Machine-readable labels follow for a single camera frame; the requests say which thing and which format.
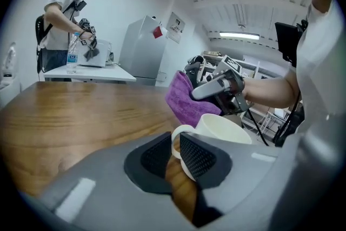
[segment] plastic bottle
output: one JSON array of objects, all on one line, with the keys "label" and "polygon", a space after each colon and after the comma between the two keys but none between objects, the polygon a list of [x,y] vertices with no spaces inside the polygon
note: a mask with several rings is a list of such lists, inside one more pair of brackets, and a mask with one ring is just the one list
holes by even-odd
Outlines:
[{"label": "plastic bottle", "polygon": [[75,74],[77,72],[77,61],[78,61],[78,47],[77,44],[79,42],[79,33],[75,32],[72,36],[69,51],[67,54],[67,74]]}]

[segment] backpack strap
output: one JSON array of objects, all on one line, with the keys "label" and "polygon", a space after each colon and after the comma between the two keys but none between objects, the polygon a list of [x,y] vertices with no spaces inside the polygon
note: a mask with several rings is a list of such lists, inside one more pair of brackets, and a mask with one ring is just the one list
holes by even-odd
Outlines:
[{"label": "backpack strap", "polygon": [[[76,1],[76,0],[73,0],[73,1],[72,1],[72,3],[67,7],[67,9],[66,9],[65,11],[63,11],[63,14],[64,14],[67,10],[71,9],[71,8],[75,5],[75,1]],[[49,25],[48,25],[47,29],[44,30],[44,32],[43,32],[43,35],[44,35],[43,37],[45,37],[46,35],[48,35],[48,33],[49,33],[50,29],[52,29],[52,27],[53,27],[52,24],[49,24]]]}]

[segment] man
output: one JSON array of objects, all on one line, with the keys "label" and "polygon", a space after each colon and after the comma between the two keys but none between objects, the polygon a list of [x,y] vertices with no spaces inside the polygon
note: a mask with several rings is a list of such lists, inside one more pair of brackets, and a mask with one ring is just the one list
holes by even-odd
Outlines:
[{"label": "man", "polygon": [[89,39],[92,34],[83,32],[77,25],[77,6],[82,0],[48,0],[44,7],[44,30],[51,24],[51,30],[42,39],[42,67],[45,72],[66,65],[71,34],[79,32],[81,39]]},{"label": "man", "polygon": [[299,132],[328,115],[346,112],[345,21],[336,0],[312,0],[309,26],[299,41],[297,67],[285,78],[245,79],[246,100],[274,108],[303,100],[305,121]]}]

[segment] fluorescent light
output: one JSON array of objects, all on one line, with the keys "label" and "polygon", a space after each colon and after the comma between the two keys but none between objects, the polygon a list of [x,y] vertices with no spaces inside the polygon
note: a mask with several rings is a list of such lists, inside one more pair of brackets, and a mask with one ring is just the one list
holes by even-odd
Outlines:
[{"label": "fluorescent light", "polygon": [[236,32],[220,32],[221,37],[233,37],[233,38],[249,38],[259,40],[260,36],[257,34],[249,33],[236,33]]}]

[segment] black backpack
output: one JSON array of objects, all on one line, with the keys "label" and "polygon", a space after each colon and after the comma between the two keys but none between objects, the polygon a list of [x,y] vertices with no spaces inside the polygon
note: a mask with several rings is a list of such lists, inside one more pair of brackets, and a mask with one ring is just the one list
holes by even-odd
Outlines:
[{"label": "black backpack", "polygon": [[[77,0],[73,0],[73,2],[67,7],[67,9],[65,11],[63,11],[63,14],[71,8],[75,9],[76,4],[77,4],[76,1]],[[41,15],[36,19],[35,31],[36,31],[36,40],[37,40],[37,48],[36,48],[37,74],[39,74],[42,70],[42,52],[39,49],[39,44],[46,37],[46,35],[48,35],[48,33],[52,29],[52,27],[53,27],[53,25],[49,24],[47,29],[44,30],[44,15]]]}]

